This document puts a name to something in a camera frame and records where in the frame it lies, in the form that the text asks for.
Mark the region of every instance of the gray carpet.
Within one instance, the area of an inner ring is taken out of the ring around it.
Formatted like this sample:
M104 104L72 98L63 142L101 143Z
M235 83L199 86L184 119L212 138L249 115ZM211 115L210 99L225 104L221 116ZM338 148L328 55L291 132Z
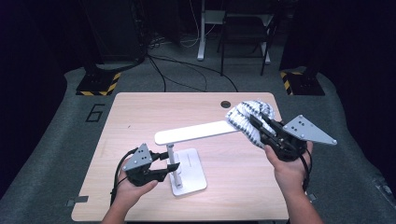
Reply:
M333 84L318 74L325 96L288 96L278 71L285 35L279 35L270 50L271 64L259 75L260 59L227 58L225 75L183 63L155 60L166 79L166 91L271 92L282 118L299 114L338 140L336 147L315 145L314 167L308 194L326 223L396 223L396 210L375 187L382 175L368 162L348 132L343 107ZM207 40L205 60L197 62L198 45L190 48L161 44L148 51L186 63L219 71L218 40ZM107 64L106 69L127 65ZM83 69L65 74L68 88L51 125L30 159L25 163L0 203L0 223L74 223L67 200L78 196L93 152L118 92L161 92L163 79L149 59L122 72L110 96L78 96L76 87ZM86 122L94 105L103 111L98 122Z

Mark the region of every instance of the cable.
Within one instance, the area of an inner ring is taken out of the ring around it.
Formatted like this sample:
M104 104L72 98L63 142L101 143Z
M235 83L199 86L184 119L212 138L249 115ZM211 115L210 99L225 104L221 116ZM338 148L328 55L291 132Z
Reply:
M167 61L167 62L184 63L184 64L188 64L188 65L191 65L191 66L196 66L196 67L204 68L204 69L206 69L206 70L209 70L209 71L212 71L212 72L215 72L215 73L220 74L219 71L216 71L216 70L214 70L214 69L212 69L212 68L204 67L204 66L201 66L201 65L198 65L198 64L195 64L195 63L186 63L186 62L178 61L178 60L175 60L175 59L169 60L169 59L161 58L161 57L165 57L165 56L149 55L149 57L152 57L152 58L157 59L157 60ZM231 82L231 84L233 85L235 91L238 92L238 89L236 88L235 84L233 83L233 81L232 81L229 77L227 77L227 76L225 76L225 75L222 75L222 77L227 78L227 79Z
M151 64L153 64L155 70L156 70L158 73L160 73L161 77L163 78L163 82L164 82L164 85L165 85L165 86L166 86L166 82L165 82L164 79L166 78L167 80L169 80L169 81L171 81L171 82L173 82L173 83L175 83L175 84L177 84L177 85L184 86L184 87L187 87L187 88L196 90L196 91L203 91L203 90L200 90L200 89L198 89L198 88L194 88L194 87L192 87L192 86L188 86L188 85L185 85L185 84L183 84L183 83L176 82L176 81L174 81L173 79L171 79L171 78L165 76L165 75L160 71L160 69L158 68L157 64L152 60L151 56L148 55L148 58L150 59Z
M160 74L161 78L163 79L163 92L166 92L166 81L165 81L165 77L163 76L163 73L160 71L157 64L152 60L152 58L149 55L148 55L148 59L151 65L154 67L154 69Z
M158 58L158 56L157 56L157 57L156 57L156 56L150 56L150 57L155 58L155 59L158 59L158 60L161 60L160 58ZM166 60L166 61L168 61L168 62L180 63L180 64L182 64L182 65L184 65L184 66L186 66L186 67L189 67L190 69L194 70L194 71L197 72L198 74L200 74L200 75L204 78L204 80L205 80L205 89L204 89L203 91L206 91L206 90L207 90L207 80L206 80L206 76L205 76L202 72L200 72L200 71L198 71L197 69L195 69L195 68L189 66L188 64L184 64L183 62L180 62L180 61L178 61L178 60L176 60L176 59L174 59L174 58L171 58L171 57L168 57L168 56L161 56L161 57L164 57L164 58L169 59L169 60Z
M111 204L114 203L114 200L116 199L116 196L117 196L117 187L119 186L120 182L122 182L124 179L127 178L127 177L125 177L125 178L123 178L120 182L118 181L118 179L119 179L119 171L120 171L120 168L121 168L121 166L122 166L122 163L125 161L125 159L126 159L128 156L134 154L136 151L137 151L137 148L132 149L132 150L130 150L129 152L127 152L127 153L125 154L125 156L122 157L122 159L121 159L120 162L119 162L119 165L117 166L116 173L114 174L113 190L111 190L111 192L110 192L110 194L111 194L110 206L111 206Z
M224 5L224 0L221 1L221 5L220 5L220 10L222 10ZM213 30L213 28L215 28L216 24L213 24L212 28L210 28L210 30L205 34L205 37Z
M191 0L190 0L190 8L191 8L191 14L192 14L192 17L194 18L195 27L197 28L197 37L196 37L196 39L195 39L194 43L193 43L193 44L191 44L191 45L189 45L189 46L185 46L185 45L183 45L183 44L182 44L183 42L180 42L181 46L183 46L183 47L185 47L185 48L190 48L190 47L194 46L194 45L195 45L195 44L198 42L198 40L200 39L200 38L199 38L199 28L198 28L198 22L197 22L197 20L196 20L196 18L195 18L195 14L194 14L194 11L193 11L193 9L192 9L192 3L191 3Z
M304 182L303 182L303 191L304 191L304 192L306 192L306 189L308 188L308 185L309 185L309 175L311 174L311 171L312 171L312 155L311 155L311 153L308 151L308 149L306 150L306 152L308 153L309 160L310 160L309 168L308 168L308 164L306 163L306 160L305 160L304 156L303 156L303 155L300 155L300 159L301 159L301 161L303 162L303 166L304 166L304 168L305 168L305 173L306 173L306 177L305 177Z

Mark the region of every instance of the yellow black hazard stripe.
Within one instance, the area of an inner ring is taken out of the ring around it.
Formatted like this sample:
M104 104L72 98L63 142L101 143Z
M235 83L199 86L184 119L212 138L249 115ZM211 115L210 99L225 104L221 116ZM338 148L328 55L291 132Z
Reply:
M302 73L300 72L289 72L292 73L294 75L302 75ZM293 95L293 91L291 89L289 80L288 80L288 74L284 71L280 72L280 76L282 77L282 81L283 81L283 85L285 86L286 92L288 93L288 95Z
M77 91L76 95L87 95L87 96L92 96L92 95L111 95L111 93L113 93L114 89L116 89L117 82L119 81L120 76L121 76L121 73L118 73L118 74L116 74L113 77L111 85L108 87L107 91Z

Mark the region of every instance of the wooden table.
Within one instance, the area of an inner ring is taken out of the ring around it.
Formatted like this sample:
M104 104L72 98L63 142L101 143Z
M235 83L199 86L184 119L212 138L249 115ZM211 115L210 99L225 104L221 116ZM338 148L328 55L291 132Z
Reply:
M75 221L102 220L110 203L114 173L125 153L142 143L153 152L157 132L224 120L226 113L243 101L262 100L281 120L271 93L119 93L111 107L90 168L76 203ZM230 108L220 103L229 101ZM130 210L128 221L209 221L287 219L285 201L274 178L273 166L262 149L241 133L229 133L175 144L174 151L195 147L204 169L207 188L176 197L169 175ZM155 161L152 169L166 167Z

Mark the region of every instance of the black cable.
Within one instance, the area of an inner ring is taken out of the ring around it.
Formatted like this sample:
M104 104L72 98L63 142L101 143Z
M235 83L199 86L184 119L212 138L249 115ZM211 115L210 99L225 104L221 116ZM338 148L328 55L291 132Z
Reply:
M161 70L158 68L157 64L152 60L152 58L148 55L148 59L151 63L151 65L154 67L154 69L160 74L161 78L163 79L163 92L166 92L166 81L163 73Z
M160 69L158 68L157 64L152 60L153 57L151 57L150 55L148 55L148 58L150 59L151 64L154 66L154 69L155 69L158 73L160 73L161 77L163 78L163 83L164 83L165 87L166 87L165 79L167 79L167 80L169 80L169 81L171 81L171 82L173 82L173 83L176 83L177 85L184 86L184 87L187 87L187 88L196 90L196 91L203 91L203 90L200 90L200 89L198 89L198 88L194 88L194 87L192 87L192 86L188 86L188 85L185 85L185 84L183 84L183 83L176 82L176 81L174 81L173 79L171 79L171 78L165 76L165 75L160 71Z
M156 57L156 56L150 56L150 57L161 60L160 58L158 58L158 57ZM162 56L162 57L169 59L169 60L167 60L168 62L180 63L180 64L182 64L182 65L184 65L184 66L186 66L186 67L188 67L188 68L194 70L194 71L197 72L198 74L200 74L200 75L204 78L204 80L205 80L205 89L204 89L203 91L206 91L206 90L207 90L207 79L206 79L206 76L205 76L202 72L200 72L200 71L198 71L197 69L195 69L195 68L189 66L188 64L184 64L183 62L180 62L180 61L178 61L178 60L176 60L176 59L174 59L174 58L171 58L171 57L168 57L168 56Z
M308 188L308 185L309 185L309 178L310 178L309 175L311 174L311 171L312 171L312 155L311 155L311 153L308 151L308 149L306 150L306 152L308 153L308 155L309 155L309 160L310 160L309 168L308 168L308 164L306 163L306 160L305 160L304 156L303 156L303 155L300 155L300 159L301 159L301 161L303 162L303 166L304 166L304 168L305 168L305 173L306 173L306 176L305 176L305 179L304 179L304 182L303 182L303 191L304 191L304 192L306 192L306 189Z
M155 56L155 55L149 55L149 57L154 58L154 59L157 59L157 60L167 61L167 62L188 64L188 65L191 65L191 66L200 67L200 68L203 68L203 69L206 69L206 70L209 70L209 71L212 71L212 72L215 72L215 73L220 74L220 72L219 72L219 71L216 71L215 69L208 68L208 67L204 67L204 66L201 66L201 65L198 65L198 64L195 64L195 63L186 63L186 62L178 61L178 60L175 60L175 59L169 60L169 59L161 58L161 57ZM223 76L223 77L226 77L226 78L231 82L231 84L233 85L233 87L235 88L235 91L238 92L238 89L236 88L236 86L235 86L235 84L233 83L233 81L232 81L229 77L227 77L227 76L225 76L225 75L222 75L222 76Z
M114 200L116 199L116 196L117 196L117 187L119 186L119 183L122 182L124 179L127 178L127 177L125 177L125 178L123 178L120 182L118 181L118 180L119 180L119 172L120 172L120 168L121 168L121 166L122 166L122 163L125 161L125 159L126 159L128 156L134 154L136 151L137 151L137 148L135 148L135 149L133 149L133 150L127 152L127 153L125 154L125 156L122 157L122 159L121 159L120 162L119 162L119 165L117 166L117 170L116 170L116 173L115 173L115 175L114 175L113 190L111 190L111 192L110 192L110 194L111 194L110 206L111 206L111 204L114 203Z

